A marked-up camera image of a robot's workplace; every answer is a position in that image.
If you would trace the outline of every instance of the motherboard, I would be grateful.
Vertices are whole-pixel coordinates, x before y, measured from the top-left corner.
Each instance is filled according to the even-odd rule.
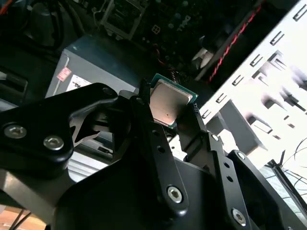
[[[192,61],[207,42],[227,27],[235,27],[234,18],[253,0],[104,0],[93,1],[88,12],[100,30],[116,40],[147,52],[158,64],[161,74],[177,81],[197,74],[200,63]]]

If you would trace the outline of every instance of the gray metal box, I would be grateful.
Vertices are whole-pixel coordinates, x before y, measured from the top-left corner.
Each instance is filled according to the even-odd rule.
[[[145,62],[144,53],[133,48],[109,37],[80,38],[63,50],[46,97],[95,82],[104,83],[117,93],[134,92],[141,79],[150,80],[155,71],[151,63]],[[60,81],[57,76],[64,67],[71,73]]]

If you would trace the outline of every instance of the cable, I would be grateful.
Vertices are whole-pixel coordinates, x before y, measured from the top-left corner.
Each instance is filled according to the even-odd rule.
[[[5,14],[5,13],[7,12],[8,7],[11,5],[12,2],[13,2],[12,0],[8,0],[8,1],[4,4],[4,6],[3,6],[3,7],[1,8],[1,10],[0,10],[0,15],[3,15],[3,14]]]
[[[85,34],[85,30],[83,24],[80,20],[79,15],[75,11],[75,9],[66,1],[66,0],[59,0],[62,4],[63,8],[71,18],[72,26],[77,34],[78,37],[82,37]]]
[[[231,49],[231,47],[236,43],[237,39],[239,38],[239,36],[245,31],[246,27],[253,21],[254,17],[256,16],[256,14],[261,10],[261,5],[252,13],[252,15],[250,16],[250,18],[247,20],[247,22],[243,23],[239,33],[237,33],[235,35],[235,37],[233,38],[232,42],[230,43],[230,45],[227,46],[224,54],[222,57],[220,57],[217,65],[214,68],[214,71],[212,73],[212,75],[209,77],[209,80],[207,81],[207,84],[209,84],[213,78],[215,77],[219,67],[221,66],[224,58],[227,56],[227,54],[229,53],[229,50]]]
[[[12,230],[17,230],[19,228],[20,225],[22,225],[22,223],[24,223],[28,218],[29,216],[31,215],[32,213],[29,212],[27,215],[25,215],[24,218],[22,218],[14,227]]]
[[[281,159],[281,162],[280,162],[281,166],[284,166],[293,156],[294,156],[294,158],[295,158],[295,156],[296,156],[296,154],[297,154],[298,152],[307,149],[307,147],[305,147],[305,148],[302,148],[302,149],[300,149],[299,151],[297,151],[298,148],[303,144],[303,142],[304,142],[305,140],[307,140],[307,138],[304,138],[303,140],[301,140],[301,142],[300,142],[300,143],[298,144],[298,146],[296,147],[294,154],[291,155],[291,157],[289,157],[284,163],[282,162],[282,159]]]
[[[10,226],[9,230],[12,230],[16,223],[19,221],[21,215],[24,213],[24,209],[21,209],[20,213],[18,214],[18,216],[16,217],[16,219],[14,220],[13,224]]]
[[[302,182],[302,183],[304,183],[305,185],[307,185],[307,183],[306,182],[304,182],[304,181],[301,181],[303,179],[303,177],[301,177],[301,178],[299,178],[298,180],[297,180],[297,182],[295,182],[294,183],[294,188],[295,188],[295,186],[296,186],[296,184],[298,183],[298,182]],[[296,188],[296,190],[300,190],[300,191],[307,191],[307,189],[298,189],[298,188]]]

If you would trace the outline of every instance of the bolt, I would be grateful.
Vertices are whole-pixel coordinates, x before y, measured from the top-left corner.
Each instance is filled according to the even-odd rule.
[[[4,134],[8,138],[20,139],[24,138],[27,135],[27,130],[19,125],[10,125],[4,129]]]
[[[103,92],[104,92],[105,94],[107,94],[107,95],[110,95],[110,96],[113,94],[112,90],[110,90],[110,89],[107,88],[107,87],[104,87],[104,88],[103,88]]]
[[[60,150],[64,146],[62,138],[52,135],[44,139],[44,146],[50,150]]]
[[[214,140],[219,141],[219,138],[216,135],[211,134],[211,137],[213,137]]]
[[[241,159],[245,159],[245,156],[242,154],[242,152],[237,152],[238,156],[241,158]]]
[[[244,215],[239,210],[233,208],[232,209],[232,216],[239,225],[241,225],[242,227],[246,226],[246,219],[245,219]]]
[[[179,204],[182,201],[182,194],[179,191],[179,189],[177,189],[174,186],[170,186],[167,189],[167,194],[169,196],[169,198],[171,198],[172,201],[174,201],[175,203]]]

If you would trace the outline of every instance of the wooden floor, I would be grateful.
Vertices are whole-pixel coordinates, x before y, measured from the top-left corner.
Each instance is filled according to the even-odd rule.
[[[0,230],[8,230],[11,224],[14,222],[15,218],[18,216],[20,209],[6,207],[0,214]],[[28,211],[24,212],[21,216],[22,219]],[[31,215],[19,228],[18,230],[44,230],[45,224],[35,215]]]

